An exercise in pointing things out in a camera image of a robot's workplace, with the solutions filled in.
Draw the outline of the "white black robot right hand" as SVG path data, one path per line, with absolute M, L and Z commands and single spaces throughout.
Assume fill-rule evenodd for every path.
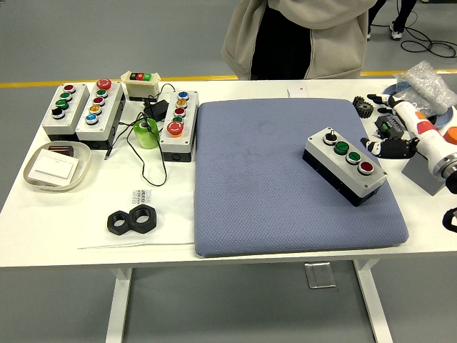
M 362 138 L 362 145 L 382 159 L 410 159 L 420 153 L 428 161 L 428 170 L 436 178 L 456 177 L 456 145 L 445 140 L 439 130 L 408 101 L 388 94 L 369 94 L 377 104 L 391 108 L 403 122 L 410 140 L 384 139 L 372 141 Z

